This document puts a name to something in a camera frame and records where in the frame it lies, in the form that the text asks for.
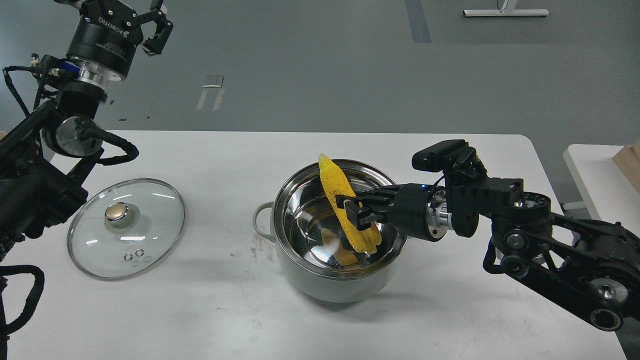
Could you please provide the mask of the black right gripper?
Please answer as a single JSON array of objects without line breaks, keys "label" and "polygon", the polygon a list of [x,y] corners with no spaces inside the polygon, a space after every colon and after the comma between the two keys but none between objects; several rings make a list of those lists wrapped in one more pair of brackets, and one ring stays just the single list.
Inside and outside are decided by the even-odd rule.
[{"label": "black right gripper", "polygon": [[[447,221],[441,223],[439,219],[446,207],[443,186],[421,183],[378,186],[353,195],[338,194],[335,201],[358,231],[388,223],[407,237],[431,242],[438,242],[447,232]],[[359,207],[345,206],[346,201]]]}]

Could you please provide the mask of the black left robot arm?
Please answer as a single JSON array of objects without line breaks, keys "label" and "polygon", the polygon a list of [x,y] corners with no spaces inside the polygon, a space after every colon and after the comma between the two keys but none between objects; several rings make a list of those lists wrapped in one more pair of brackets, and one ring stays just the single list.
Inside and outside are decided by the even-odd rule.
[{"label": "black left robot arm", "polygon": [[65,57],[32,54],[28,66],[2,69],[25,118],[1,139],[0,241],[15,244],[65,223],[88,199],[83,183],[94,166],[139,155],[130,141],[95,121],[110,82],[124,81],[137,48],[162,53],[174,28],[161,0],[140,13],[120,0],[67,0],[78,25]]}]

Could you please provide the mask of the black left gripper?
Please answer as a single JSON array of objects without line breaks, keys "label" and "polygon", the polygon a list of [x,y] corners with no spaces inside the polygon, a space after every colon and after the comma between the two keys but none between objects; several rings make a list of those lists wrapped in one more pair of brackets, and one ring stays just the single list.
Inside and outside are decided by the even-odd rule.
[{"label": "black left gripper", "polygon": [[[148,56],[160,55],[174,28],[163,0],[151,0],[150,11],[143,14],[120,0],[69,0],[68,4],[78,9],[79,18],[67,59],[98,64],[115,81],[128,77],[140,43]],[[139,27],[150,22],[156,26],[153,37],[142,41]]]}]

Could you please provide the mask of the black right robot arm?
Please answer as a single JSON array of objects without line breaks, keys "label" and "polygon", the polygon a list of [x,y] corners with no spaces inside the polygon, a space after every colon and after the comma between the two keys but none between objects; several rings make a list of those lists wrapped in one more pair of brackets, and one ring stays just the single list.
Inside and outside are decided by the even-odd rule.
[{"label": "black right robot arm", "polygon": [[639,237],[621,223],[573,219],[551,210],[544,194],[519,178],[489,177],[478,158],[427,160],[414,168],[442,173],[445,186],[408,183],[336,194],[358,230],[392,225],[436,242],[446,230],[471,237],[491,221],[483,269],[504,274],[602,331],[639,319]]}]

